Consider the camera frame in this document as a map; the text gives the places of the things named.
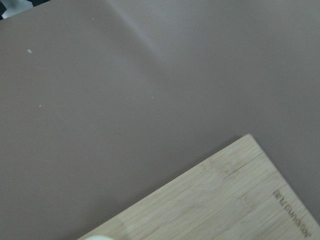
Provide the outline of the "wooden cutting board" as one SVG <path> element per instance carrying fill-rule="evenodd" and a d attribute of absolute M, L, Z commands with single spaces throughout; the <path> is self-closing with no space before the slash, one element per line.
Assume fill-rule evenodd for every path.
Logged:
<path fill-rule="evenodd" d="M 246 134 L 83 236 L 317 240 L 320 225 Z"/>

